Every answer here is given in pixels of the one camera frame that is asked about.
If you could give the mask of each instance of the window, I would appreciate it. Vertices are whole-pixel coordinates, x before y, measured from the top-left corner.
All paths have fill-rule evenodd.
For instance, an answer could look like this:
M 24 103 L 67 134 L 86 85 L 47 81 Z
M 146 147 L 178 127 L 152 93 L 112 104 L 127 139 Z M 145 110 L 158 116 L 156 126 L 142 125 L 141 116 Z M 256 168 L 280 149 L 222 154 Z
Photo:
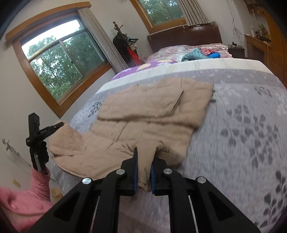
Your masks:
M 149 33 L 184 25 L 177 0 L 131 0 Z
M 77 12 L 32 27 L 13 46 L 27 77 L 58 117 L 111 68 Z

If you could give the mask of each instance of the pink shirt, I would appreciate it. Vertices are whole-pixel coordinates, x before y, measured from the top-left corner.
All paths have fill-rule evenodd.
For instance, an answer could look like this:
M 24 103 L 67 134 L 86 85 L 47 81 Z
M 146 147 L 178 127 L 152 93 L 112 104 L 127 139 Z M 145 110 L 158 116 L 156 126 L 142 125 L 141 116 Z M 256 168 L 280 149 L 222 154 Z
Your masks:
M 32 169 L 31 189 L 11 191 L 0 187 L 0 206 L 18 232 L 26 232 L 53 204 L 50 200 L 50 172 Z

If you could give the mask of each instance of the nightstand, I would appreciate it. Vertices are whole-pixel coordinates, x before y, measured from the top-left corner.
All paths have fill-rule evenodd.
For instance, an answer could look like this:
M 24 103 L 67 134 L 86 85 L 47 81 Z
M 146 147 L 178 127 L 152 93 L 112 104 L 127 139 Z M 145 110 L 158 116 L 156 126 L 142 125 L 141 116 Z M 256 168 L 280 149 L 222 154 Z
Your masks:
M 245 58 L 245 52 L 242 46 L 232 46 L 228 45 L 228 52 L 233 58 Z

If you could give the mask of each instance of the beige curtain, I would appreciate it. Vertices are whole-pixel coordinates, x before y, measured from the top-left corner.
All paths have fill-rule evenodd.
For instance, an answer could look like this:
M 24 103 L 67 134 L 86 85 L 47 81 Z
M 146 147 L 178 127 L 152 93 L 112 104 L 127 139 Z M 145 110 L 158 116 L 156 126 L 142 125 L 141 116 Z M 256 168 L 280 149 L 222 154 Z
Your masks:
M 197 0 L 177 0 L 188 26 L 207 24 L 208 21 L 202 12 Z
M 79 9 L 78 12 L 87 29 L 105 54 L 106 58 L 108 59 L 114 70 L 119 73 L 122 70 L 127 69 L 128 66 L 126 62 L 121 57 L 118 50 L 111 42 L 108 35 L 105 33 L 104 29 L 102 28 L 96 17 L 93 15 L 91 10 L 86 7 Z

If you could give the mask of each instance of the silver bolt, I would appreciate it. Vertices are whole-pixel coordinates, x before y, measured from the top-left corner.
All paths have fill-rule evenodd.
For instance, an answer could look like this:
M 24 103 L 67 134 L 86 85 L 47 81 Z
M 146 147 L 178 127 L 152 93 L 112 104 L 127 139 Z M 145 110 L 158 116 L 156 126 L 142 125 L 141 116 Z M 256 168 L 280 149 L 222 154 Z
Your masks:
M 201 184 L 204 184 L 206 182 L 206 179 L 204 177 L 198 177 L 197 181 Z
M 169 175 L 172 173 L 172 170 L 170 168 L 166 168 L 163 170 L 163 173 Z
M 84 179 L 82 180 L 82 182 L 83 182 L 83 184 L 88 185 L 89 183 L 92 182 L 92 180 L 91 180 L 91 178 L 84 178 Z
M 116 170 L 116 173 L 118 174 L 118 175 L 123 175 L 124 173 L 125 173 L 125 170 L 123 170 L 123 169 L 118 169 L 118 170 Z

